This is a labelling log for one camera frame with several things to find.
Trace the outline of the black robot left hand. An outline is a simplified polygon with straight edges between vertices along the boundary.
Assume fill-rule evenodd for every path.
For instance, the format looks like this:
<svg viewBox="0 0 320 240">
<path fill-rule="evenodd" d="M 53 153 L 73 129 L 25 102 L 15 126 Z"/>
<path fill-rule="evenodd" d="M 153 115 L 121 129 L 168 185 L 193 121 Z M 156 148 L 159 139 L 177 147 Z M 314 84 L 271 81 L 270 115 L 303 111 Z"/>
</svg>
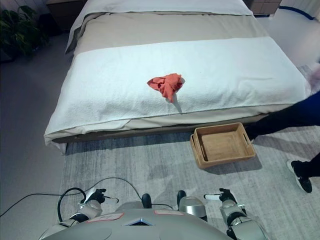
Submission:
<svg viewBox="0 0 320 240">
<path fill-rule="evenodd" d="M 87 204 L 90 201 L 97 201 L 98 203 L 106 203 L 106 204 L 118 204 L 119 199 L 116 197 L 106 196 L 105 192 L 107 190 L 105 188 L 91 189 L 85 199 L 85 203 Z"/>
</svg>

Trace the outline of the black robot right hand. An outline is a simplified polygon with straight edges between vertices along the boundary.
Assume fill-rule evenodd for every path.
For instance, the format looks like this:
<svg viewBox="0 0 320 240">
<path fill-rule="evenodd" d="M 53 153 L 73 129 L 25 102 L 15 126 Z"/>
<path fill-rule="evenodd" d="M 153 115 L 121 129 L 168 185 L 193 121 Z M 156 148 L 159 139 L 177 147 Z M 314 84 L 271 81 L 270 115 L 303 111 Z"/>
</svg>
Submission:
<svg viewBox="0 0 320 240">
<path fill-rule="evenodd" d="M 237 202 L 236 198 L 232 194 L 229 189 L 226 188 L 219 188 L 219 193 L 216 194 L 205 194 L 204 199 L 209 201 L 221 201 L 224 202 L 226 200 L 232 200 L 235 203 Z"/>
</svg>

